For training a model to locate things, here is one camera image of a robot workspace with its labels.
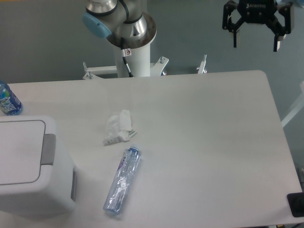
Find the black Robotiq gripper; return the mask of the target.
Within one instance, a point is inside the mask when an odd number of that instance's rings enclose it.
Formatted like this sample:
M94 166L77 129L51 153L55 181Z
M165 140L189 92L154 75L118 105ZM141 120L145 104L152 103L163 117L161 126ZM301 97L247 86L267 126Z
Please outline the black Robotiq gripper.
M280 42L294 28L294 3L292 1L278 4L275 0L240 0L239 3L229 0L223 7L222 28L233 35L233 47L238 47L239 28L242 24L266 24L274 34L273 51L277 52ZM233 23L232 12L237 10L240 19ZM275 13L284 19L282 24Z

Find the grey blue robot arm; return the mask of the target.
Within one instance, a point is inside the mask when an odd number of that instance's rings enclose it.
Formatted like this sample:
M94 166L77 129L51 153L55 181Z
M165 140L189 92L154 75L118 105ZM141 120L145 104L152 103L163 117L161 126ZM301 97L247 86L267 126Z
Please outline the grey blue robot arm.
M141 48L156 36L155 21L143 12L140 0L88 0L85 9L85 26L120 49ZM294 28L294 4L278 4L275 0L228 1L223 6L222 28L233 35L235 48L243 23L266 25L274 34L276 52L280 41Z

